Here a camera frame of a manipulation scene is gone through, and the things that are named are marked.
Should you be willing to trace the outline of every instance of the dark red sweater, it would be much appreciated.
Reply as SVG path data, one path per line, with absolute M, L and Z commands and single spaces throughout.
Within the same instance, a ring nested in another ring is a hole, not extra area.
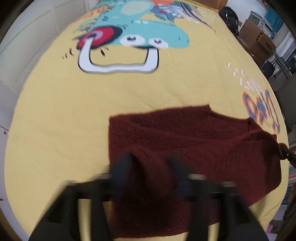
M 210 107 L 186 107 L 110 118 L 109 157 L 133 153 L 123 198 L 112 203 L 114 237 L 155 237 L 188 231 L 193 205 L 179 201 L 166 157 L 177 154 L 193 173 L 214 182 L 234 181 L 251 206 L 281 182 L 284 159 L 276 135 L 263 131 L 251 118 L 234 119 Z M 210 224 L 218 222 L 211 204 Z

